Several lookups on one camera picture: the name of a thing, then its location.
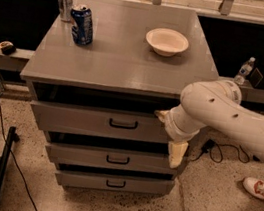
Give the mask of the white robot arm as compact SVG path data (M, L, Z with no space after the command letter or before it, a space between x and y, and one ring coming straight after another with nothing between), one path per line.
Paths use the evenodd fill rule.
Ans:
M264 162L264 115L243 108L240 87L232 81L187 85L179 105L155 115L168 133L169 166L178 167L188 142L206 126L233 138Z

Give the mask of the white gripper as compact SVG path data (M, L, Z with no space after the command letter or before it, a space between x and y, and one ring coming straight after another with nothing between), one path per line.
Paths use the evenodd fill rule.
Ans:
M165 131L174 141L168 142L168 161L172 169L179 167L190 141L200 132L202 124L183 109L155 110L154 114L164 123Z

